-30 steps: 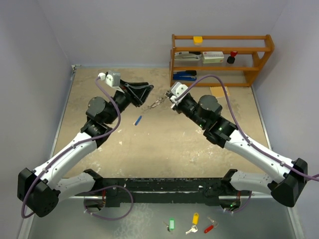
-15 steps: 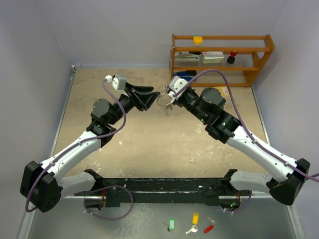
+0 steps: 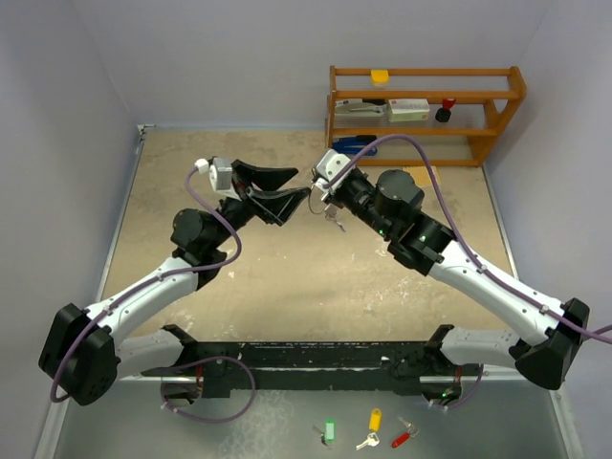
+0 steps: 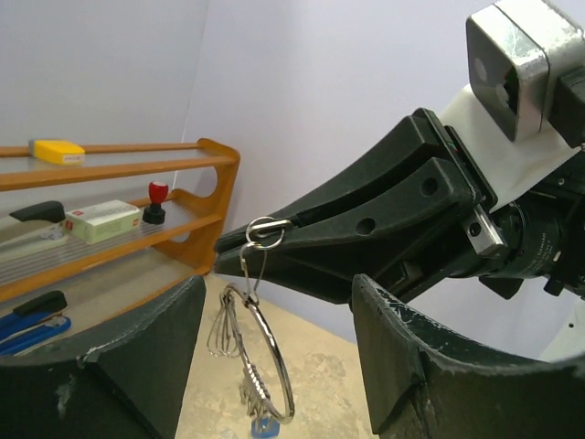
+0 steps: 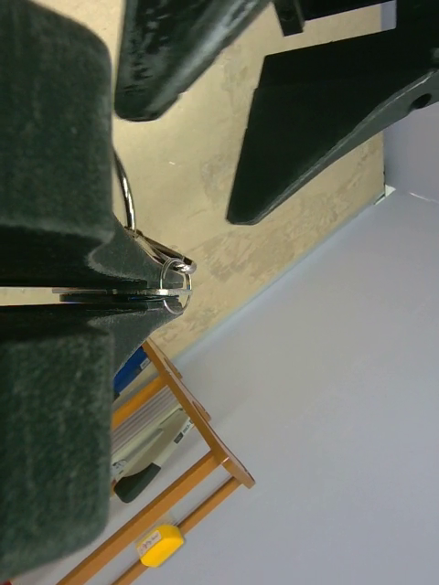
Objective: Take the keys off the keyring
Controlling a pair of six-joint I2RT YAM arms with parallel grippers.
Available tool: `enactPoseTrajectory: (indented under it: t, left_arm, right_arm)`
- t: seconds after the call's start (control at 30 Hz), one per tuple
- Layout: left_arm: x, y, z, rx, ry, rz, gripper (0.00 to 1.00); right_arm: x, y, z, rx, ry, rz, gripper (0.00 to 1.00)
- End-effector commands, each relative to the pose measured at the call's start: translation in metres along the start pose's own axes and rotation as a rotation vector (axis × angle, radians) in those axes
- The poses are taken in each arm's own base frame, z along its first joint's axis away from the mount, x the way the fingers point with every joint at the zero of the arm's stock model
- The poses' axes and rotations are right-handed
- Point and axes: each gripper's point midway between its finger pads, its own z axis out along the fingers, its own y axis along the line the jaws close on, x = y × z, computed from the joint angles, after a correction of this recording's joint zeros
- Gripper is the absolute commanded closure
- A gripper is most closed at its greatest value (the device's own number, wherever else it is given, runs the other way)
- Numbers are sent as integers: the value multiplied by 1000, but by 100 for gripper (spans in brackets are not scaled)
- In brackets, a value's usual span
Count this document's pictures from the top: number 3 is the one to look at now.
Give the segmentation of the large metal keyring with clips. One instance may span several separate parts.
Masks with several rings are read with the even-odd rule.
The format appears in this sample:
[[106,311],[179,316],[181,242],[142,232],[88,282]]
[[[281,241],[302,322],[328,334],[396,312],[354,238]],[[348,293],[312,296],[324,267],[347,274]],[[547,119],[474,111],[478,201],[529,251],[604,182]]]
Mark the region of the large metal keyring with clips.
[[316,185],[310,186],[307,206],[311,214],[322,217],[326,222],[334,225],[342,232],[346,232],[345,226],[338,217],[339,208],[326,202],[326,194]]

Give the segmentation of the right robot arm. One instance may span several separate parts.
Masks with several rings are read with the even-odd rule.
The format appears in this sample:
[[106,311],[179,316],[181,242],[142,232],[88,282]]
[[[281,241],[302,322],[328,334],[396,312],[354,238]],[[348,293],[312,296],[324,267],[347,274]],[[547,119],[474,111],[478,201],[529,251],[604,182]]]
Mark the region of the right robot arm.
[[385,171],[375,184],[354,168],[332,184],[339,163],[318,166],[314,184],[327,204],[348,209],[387,241],[402,266],[429,276],[471,298],[505,324],[504,330],[442,326],[426,349],[426,366],[447,374],[456,365],[490,364],[514,368],[548,390],[564,382],[583,339],[575,326],[590,310],[541,294],[497,269],[479,255],[466,254],[458,236],[422,212],[424,192],[405,171]]

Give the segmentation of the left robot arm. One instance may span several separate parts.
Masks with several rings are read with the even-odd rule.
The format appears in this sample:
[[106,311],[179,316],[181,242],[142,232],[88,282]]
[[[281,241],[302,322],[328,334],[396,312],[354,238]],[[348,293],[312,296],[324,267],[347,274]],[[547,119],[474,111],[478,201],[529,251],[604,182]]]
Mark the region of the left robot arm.
[[171,303],[198,292],[243,252],[238,231],[250,220],[283,226],[307,197],[288,188],[295,167],[262,167],[213,157],[187,172],[186,191],[199,204],[173,220],[172,254],[123,291],[84,309],[74,304],[55,315],[38,366],[52,380],[54,404],[88,405],[119,375],[118,350],[133,330]]

